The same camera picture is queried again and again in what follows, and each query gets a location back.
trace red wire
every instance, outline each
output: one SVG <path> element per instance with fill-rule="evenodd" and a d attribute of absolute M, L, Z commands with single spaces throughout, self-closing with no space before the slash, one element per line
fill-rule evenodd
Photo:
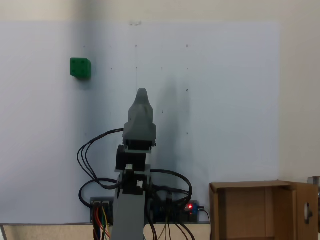
<path fill-rule="evenodd" d="M 99 208 L 97 207 L 97 208 L 96 208 L 95 215 L 94 215 L 95 221 L 99 224 L 99 226 L 102 227 L 102 229 L 104 229 L 103 226 L 102 226 L 102 223 L 101 223 L 100 220 L 99 220 L 98 211 L 99 211 Z M 110 235 L 109 235 L 109 233 L 108 233 L 106 230 L 105 230 L 105 234 L 108 236 L 108 238 L 110 238 Z"/>

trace cable bundle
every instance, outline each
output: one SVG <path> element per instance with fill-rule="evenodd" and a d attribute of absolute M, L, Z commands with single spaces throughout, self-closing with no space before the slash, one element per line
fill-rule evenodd
<path fill-rule="evenodd" d="M 78 161 L 79 165 L 81 166 L 83 171 L 92 179 L 92 180 L 88 181 L 86 184 L 84 184 L 81 187 L 81 189 L 79 191 L 79 195 L 78 195 L 80 201 L 85 206 L 87 206 L 88 208 L 94 208 L 94 206 L 92 204 L 86 202 L 82 197 L 82 191 L 83 191 L 84 187 L 86 187 L 88 184 L 97 183 L 102 188 L 104 188 L 106 190 L 115 190 L 115 189 L 121 187 L 121 185 L 123 185 L 126 181 L 128 181 L 128 179 L 125 179 L 122 182 L 118 182 L 117 183 L 117 181 L 114 180 L 114 179 L 97 177 L 95 171 L 90 166 L 88 158 L 87 158 L 88 150 L 89 150 L 89 148 L 92 146 L 92 144 L 95 141 L 100 140 L 100 139 L 104 138 L 107 135 L 122 132 L 123 130 L 124 130 L 123 128 L 119 128 L 119 129 L 107 131 L 106 133 L 101 134 L 100 136 L 98 136 L 98 137 L 92 139 L 91 141 L 89 141 L 87 144 L 83 145 L 79 149 L 79 151 L 77 153 L 77 161 Z M 82 162 L 83 162 L 83 164 L 84 164 L 86 169 L 84 168 L 84 166 L 80 162 L 80 159 L 79 159 L 79 154 L 80 153 L 81 153 Z M 177 189 L 177 188 L 171 188 L 171 187 L 168 187 L 168 186 L 157 186 L 157 185 L 146 186 L 144 188 L 144 190 L 146 191 L 145 215 L 146 215 L 146 218 L 147 218 L 147 220 L 148 220 L 148 222 L 150 224 L 150 227 L 152 229 L 153 240 L 158 240 L 157 232 L 156 232 L 153 220 L 150 218 L 150 213 L 149 213 L 148 208 L 147 208 L 149 201 L 153 201 L 160 208 L 162 208 L 164 211 L 166 211 L 169 215 L 172 215 L 173 218 L 175 218 L 175 216 L 177 214 L 177 211 L 182 211 L 185 208 L 185 206 L 188 204 L 188 202 L 191 200 L 193 189 L 192 189 L 192 185 L 191 185 L 190 181 L 185 176 L 183 176 L 183 175 L 181 175 L 181 174 L 179 174 L 177 172 L 170 171 L 170 170 L 163 170 L 163 169 L 151 169 L 151 173 L 160 173 L 160 174 L 173 175 L 175 177 L 178 177 L 178 178 L 184 180 L 188 184 L 188 187 L 189 187 L 189 191 L 188 190 Z M 109 182 L 109 183 L 113 183 L 114 185 L 104 185 L 101 182 Z M 165 191 L 165 192 L 167 192 L 167 193 L 169 193 L 171 195 L 172 195 L 172 193 L 184 194 L 184 195 L 186 195 L 186 197 L 183 197 L 183 198 L 181 198 L 179 200 L 176 200 L 176 201 L 170 201 L 169 204 L 168 204 L 168 202 L 165 202 L 165 201 L 161 200 L 161 198 L 158 195 L 159 191 Z M 95 225 L 98 226 L 98 227 L 94 228 L 94 238 L 97 238 L 96 240 L 100 239 L 99 238 L 99 234 L 98 234 L 98 232 L 100 233 L 100 229 L 102 230 L 102 237 L 103 236 L 108 236 L 110 238 L 109 231 L 106 230 L 106 226 L 108 227 L 107 216 L 105 215 L 106 224 L 104 226 L 103 223 L 99 219 L 99 208 L 94 208 L 93 209 L 93 215 L 94 215 L 94 218 L 93 218 L 94 219 L 94 224 L 93 224 L 93 226 L 94 227 L 95 227 Z M 192 240 L 195 239 L 195 237 L 193 236 L 191 231 L 184 224 L 182 224 L 181 222 L 178 222 L 178 220 L 177 220 L 177 222 L 175 222 L 175 224 L 177 226 L 178 226 L 178 224 L 181 225 L 190 234 L 191 239 Z M 168 229 L 169 229 L 169 237 L 171 239 L 170 227 L 168 227 Z"/>

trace cardboard flap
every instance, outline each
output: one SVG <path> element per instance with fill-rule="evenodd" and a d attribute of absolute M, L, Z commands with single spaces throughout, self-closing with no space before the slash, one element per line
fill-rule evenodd
<path fill-rule="evenodd" d="M 318 186 L 291 182 L 296 190 L 297 239 L 318 240 Z M 312 213 L 306 221 L 305 213 Z"/>
<path fill-rule="evenodd" d="M 263 188 L 263 187 L 281 187 L 291 186 L 290 183 L 285 181 L 243 181 L 243 182 L 212 182 L 210 188 L 217 192 L 218 189 L 229 188 Z"/>

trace wire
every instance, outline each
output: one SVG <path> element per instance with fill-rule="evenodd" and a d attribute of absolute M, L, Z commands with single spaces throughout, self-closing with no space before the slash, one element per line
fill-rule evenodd
<path fill-rule="evenodd" d="M 117 180 L 110 179 L 110 178 L 103 178 L 103 177 L 101 177 L 101 178 L 97 178 L 97 179 L 98 179 L 98 181 L 102 181 L 102 182 L 109 182 L 109 183 L 113 183 L 113 184 L 116 184 L 116 183 L 117 183 Z M 85 205 L 86 207 L 88 207 L 88 208 L 91 208 L 92 205 L 91 205 L 90 203 L 86 202 L 86 201 L 83 199 L 83 197 L 82 197 L 82 191 L 83 191 L 83 189 L 84 189 L 88 184 L 91 184 L 91 183 L 96 183 L 96 180 L 90 180 L 90 181 L 88 181 L 88 182 L 87 182 L 86 184 L 84 184 L 84 185 L 80 188 L 80 190 L 79 190 L 79 199 L 80 199 L 81 203 L 82 203 L 83 205 Z"/>
<path fill-rule="evenodd" d="M 178 229 L 180 229 L 180 231 L 183 233 L 183 235 L 185 236 L 185 239 L 188 240 L 187 235 L 186 235 L 185 232 L 181 229 L 181 227 L 179 227 L 178 224 L 175 224 L 175 225 L 176 225 L 176 226 L 178 227 Z"/>
<path fill-rule="evenodd" d="M 109 224 L 108 224 L 108 220 L 107 220 L 107 215 L 106 215 L 106 212 L 105 212 L 105 209 L 104 209 L 103 206 L 102 206 L 102 211 L 103 211 L 104 218 L 105 218 L 105 222 L 106 222 L 106 228 L 108 229 L 108 233 L 110 233 L 110 231 L 109 231 Z"/>
<path fill-rule="evenodd" d="M 210 239 L 211 239 L 212 232 L 211 232 L 211 219 L 210 219 L 209 213 L 205 209 L 199 209 L 199 212 L 205 212 L 206 215 L 208 216 L 209 224 L 210 224 Z"/>
<path fill-rule="evenodd" d="M 150 224 L 150 227 L 151 227 L 151 230 L 152 230 L 152 235 L 153 235 L 153 240 L 157 240 L 157 231 L 155 229 L 155 226 L 154 226 L 154 223 L 152 222 L 151 218 L 150 218 L 150 215 L 149 215 L 149 212 L 148 212 L 148 208 L 147 208 L 147 205 L 148 205 L 148 200 L 147 199 L 145 201 L 145 204 L 144 204 L 144 214 L 146 216 L 146 219 L 148 220 L 149 224 Z"/>
<path fill-rule="evenodd" d="M 96 232 L 96 230 L 94 228 L 93 228 L 93 233 L 95 235 L 96 240 L 99 240 L 98 234 L 97 234 L 97 232 Z"/>
<path fill-rule="evenodd" d="M 190 234 L 192 240 L 196 240 L 195 237 L 194 237 L 194 235 L 193 235 L 192 232 L 189 230 L 189 228 L 187 228 L 186 225 L 184 225 L 183 223 L 179 223 L 179 224 Z"/>
<path fill-rule="evenodd" d="M 168 228 L 169 228 L 169 238 L 171 240 L 171 231 L 170 231 L 170 225 L 168 224 Z"/>
<path fill-rule="evenodd" d="M 102 229 L 102 231 L 103 231 L 104 228 L 102 227 L 102 224 L 101 224 L 101 222 L 100 222 L 100 220 L 99 220 L 98 211 L 99 211 L 99 208 L 97 207 L 97 208 L 96 208 L 96 212 L 95 212 L 95 220 L 96 220 L 96 222 L 98 223 L 99 227 L 100 227 L 100 228 Z M 109 235 L 109 233 L 108 233 L 107 231 L 105 232 L 105 234 L 110 238 L 110 235 Z"/>
<path fill-rule="evenodd" d="M 151 169 L 151 173 L 161 173 L 161 174 L 169 174 L 169 175 L 173 175 L 173 176 L 176 176 L 178 178 L 181 178 L 182 180 L 184 180 L 188 186 L 189 186 L 189 192 L 188 192 L 188 196 L 184 197 L 184 198 L 181 198 L 180 200 L 177 200 L 173 203 L 175 204 L 181 204 L 180 208 L 184 208 L 187 203 L 191 200 L 192 198 L 192 185 L 190 183 L 190 181 L 183 175 L 175 172 L 175 171 L 170 171 L 170 170 L 163 170 L 163 169 Z"/>
<path fill-rule="evenodd" d="M 162 229 L 162 232 L 161 232 L 161 234 L 160 234 L 160 236 L 159 236 L 158 240 L 161 238 L 162 234 L 165 232 L 165 228 L 166 228 L 166 225 L 164 225 L 164 228 Z"/>
<path fill-rule="evenodd" d="M 109 134 L 114 134 L 114 133 L 122 132 L 123 130 L 124 130 L 123 128 L 119 128 L 119 129 L 107 131 L 107 132 L 105 132 L 105 133 L 97 136 L 96 138 L 90 140 L 87 144 L 83 145 L 83 146 L 79 149 L 79 151 L 78 151 L 78 153 L 77 153 L 77 156 L 76 156 L 77 161 L 78 161 L 80 167 L 83 169 L 83 171 L 84 171 L 92 180 L 94 180 L 97 184 L 99 184 L 102 188 L 107 189 L 107 190 L 117 189 L 118 187 L 120 187 L 120 186 L 123 184 L 123 181 L 122 181 L 122 182 L 118 182 L 118 183 L 115 184 L 115 185 L 103 185 L 103 184 L 101 184 L 101 183 L 99 182 L 99 179 L 97 178 L 97 175 L 96 175 L 95 171 L 93 171 L 92 167 L 90 166 L 89 161 L 88 161 L 87 158 L 86 158 L 86 162 L 88 163 L 88 165 L 85 163 L 85 160 L 84 160 L 84 158 L 83 158 L 83 151 L 84 151 L 84 149 L 86 148 L 86 146 L 89 145 L 89 147 L 87 148 L 87 151 L 86 151 L 86 153 L 87 153 L 87 152 L 88 152 L 88 149 L 91 147 L 91 145 L 92 145 L 95 141 L 100 140 L 100 139 L 104 138 L 105 136 L 107 136 L 107 135 L 109 135 Z M 82 161 L 83 161 L 86 169 L 87 169 L 90 173 L 89 173 L 89 172 L 83 167 L 83 165 L 80 163 L 80 160 L 79 160 L 79 153 L 80 153 L 80 152 L 81 152 Z"/>

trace black plastic part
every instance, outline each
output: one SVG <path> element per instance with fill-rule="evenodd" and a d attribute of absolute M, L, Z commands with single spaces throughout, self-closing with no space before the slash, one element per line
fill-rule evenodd
<path fill-rule="evenodd" d="M 125 145 L 129 150 L 149 151 L 152 148 L 152 141 L 126 140 Z"/>
<path fill-rule="evenodd" d="M 197 224 L 199 222 L 199 211 L 180 210 L 180 209 L 170 209 L 174 214 L 168 214 L 168 210 L 165 211 L 160 208 L 157 204 L 153 202 L 150 205 L 150 210 L 153 212 L 153 222 L 155 224 L 166 223 L 166 217 L 168 216 L 168 223 L 183 223 L 183 224 Z"/>
<path fill-rule="evenodd" d="M 143 181 L 143 185 L 147 183 L 147 176 L 142 174 L 134 174 L 133 172 L 127 173 L 125 177 L 128 177 L 127 175 L 132 174 L 130 176 L 130 180 L 128 180 L 125 184 L 122 185 L 123 194 L 130 194 L 130 195 L 140 195 L 142 196 L 144 194 L 144 189 L 137 186 L 138 181 Z"/>
<path fill-rule="evenodd" d="M 125 170 L 127 164 L 132 165 L 133 171 L 144 172 L 146 170 L 146 154 L 125 152 L 125 146 L 119 145 L 116 152 L 116 170 Z"/>

